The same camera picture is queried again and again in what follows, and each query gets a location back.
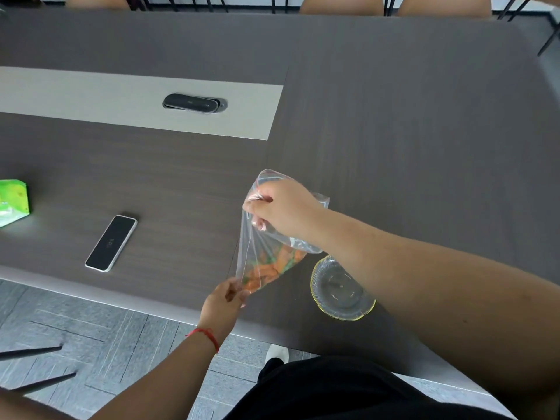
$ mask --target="gray tile floor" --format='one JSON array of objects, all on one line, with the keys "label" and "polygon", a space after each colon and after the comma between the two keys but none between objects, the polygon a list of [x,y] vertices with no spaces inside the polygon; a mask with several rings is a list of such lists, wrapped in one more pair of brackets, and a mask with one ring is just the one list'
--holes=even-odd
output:
[{"label": "gray tile floor", "polygon": [[[536,53],[552,33],[542,17],[518,17]],[[560,100],[560,40],[539,59]],[[0,281],[0,351],[64,344],[60,352],[0,362],[0,386],[21,385],[77,371],[77,376],[30,395],[85,419],[164,359],[193,326]],[[189,416],[219,420],[255,384],[268,345],[230,336],[212,361]],[[311,357],[290,350],[292,360]],[[427,395],[511,416],[491,395],[401,376]]]}]

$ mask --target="gold rim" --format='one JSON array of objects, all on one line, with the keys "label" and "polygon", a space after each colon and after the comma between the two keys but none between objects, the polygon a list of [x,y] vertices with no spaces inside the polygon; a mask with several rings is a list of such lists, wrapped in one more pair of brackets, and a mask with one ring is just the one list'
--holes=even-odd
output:
[{"label": "gold rim", "polygon": [[315,266],[313,267],[313,271],[311,272],[311,275],[312,275],[311,280],[309,281],[309,290],[311,291],[311,296],[313,297],[313,300],[314,300],[315,303],[317,304],[318,308],[319,308],[322,312],[324,312],[326,315],[328,315],[329,317],[334,318],[335,320],[340,320],[340,321],[357,321],[357,320],[363,318],[365,315],[368,315],[368,314],[371,312],[371,310],[374,309],[375,304],[377,303],[377,299],[374,299],[374,303],[371,305],[371,308],[370,308],[367,312],[364,312],[362,315],[360,315],[359,317],[354,318],[354,319],[352,319],[352,320],[347,320],[347,319],[345,319],[345,318],[334,317],[334,316],[332,316],[331,314],[329,314],[328,312],[326,312],[323,308],[321,308],[321,305],[319,305],[319,301],[317,300],[317,298],[315,297],[315,295],[314,295],[314,293],[313,293],[313,276],[315,275],[315,270],[317,269],[317,266],[318,266],[321,262],[325,261],[327,258],[332,258],[332,257],[331,257],[330,255],[326,255],[324,258],[320,259],[320,260],[315,264]]}]

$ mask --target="conference table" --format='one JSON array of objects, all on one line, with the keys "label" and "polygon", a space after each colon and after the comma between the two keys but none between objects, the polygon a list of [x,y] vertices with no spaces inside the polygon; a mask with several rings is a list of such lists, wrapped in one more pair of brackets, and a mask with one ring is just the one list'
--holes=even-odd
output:
[{"label": "conference table", "polygon": [[[385,231],[560,284],[560,108],[511,24],[43,8],[8,9],[0,34],[0,178],[32,205],[0,229],[0,278],[196,324],[269,168]],[[165,109],[173,92],[228,108]],[[139,223],[115,266],[85,268],[120,213]],[[322,256],[251,295],[234,333],[475,387],[382,302],[321,312]]]}]

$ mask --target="red string bracelet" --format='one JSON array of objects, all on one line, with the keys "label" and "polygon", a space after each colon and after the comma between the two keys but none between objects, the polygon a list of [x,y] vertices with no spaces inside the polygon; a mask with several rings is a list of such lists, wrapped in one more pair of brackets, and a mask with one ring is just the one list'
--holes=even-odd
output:
[{"label": "red string bracelet", "polygon": [[192,335],[194,333],[197,333],[197,332],[202,332],[202,333],[206,334],[206,337],[208,339],[210,339],[212,341],[212,343],[214,344],[214,347],[216,348],[216,353],[218,353],[220,351],[220,345],[218,344],[218,341],[216,340],[216,338],[214,338],[214,334],[212,333],[212,329],[194,329],[192,332],[190,332],[185,337],[187,338],[190,335]]}]

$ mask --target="dark wood table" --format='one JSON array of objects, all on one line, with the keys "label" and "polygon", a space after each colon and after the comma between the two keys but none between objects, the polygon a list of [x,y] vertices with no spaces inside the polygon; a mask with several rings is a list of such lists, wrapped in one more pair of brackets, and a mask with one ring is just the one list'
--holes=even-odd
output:
[{"label": "dark wood table", "polygon": [[[0,277],[195,323],[234,271],[241,203],[268,167],[383,230],[560,283],[560,109],[515,27],[41,9],[9,11],[0,33],[0,66],[284,86],[268,141],[0,113],[0,177],[28,183],[33,208],[0,230]],[[88,270],[123,211],[140,221],[115,268]],[[324,315],[319,258],[252,296],[235,332],[474,386],[380,305]]]}]

